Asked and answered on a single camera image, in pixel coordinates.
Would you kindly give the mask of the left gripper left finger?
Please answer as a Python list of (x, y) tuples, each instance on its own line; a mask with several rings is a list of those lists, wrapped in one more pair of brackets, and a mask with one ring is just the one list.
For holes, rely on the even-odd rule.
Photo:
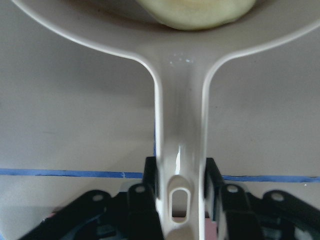
[(142, 183), (131, 186), (127, 192), (129, 240), (164, 239), (156, 208), (157, 184), (157, 161), (149, 156), (145, 159)]

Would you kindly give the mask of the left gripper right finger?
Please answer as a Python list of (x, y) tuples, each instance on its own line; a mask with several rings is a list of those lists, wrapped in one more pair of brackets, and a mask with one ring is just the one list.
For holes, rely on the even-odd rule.
[(213, 158), (206, 159), (204, 198), (208, 215), (217, 224), (218, 240), (264, 239), (245, 190), (237, 184), (226, 183)]

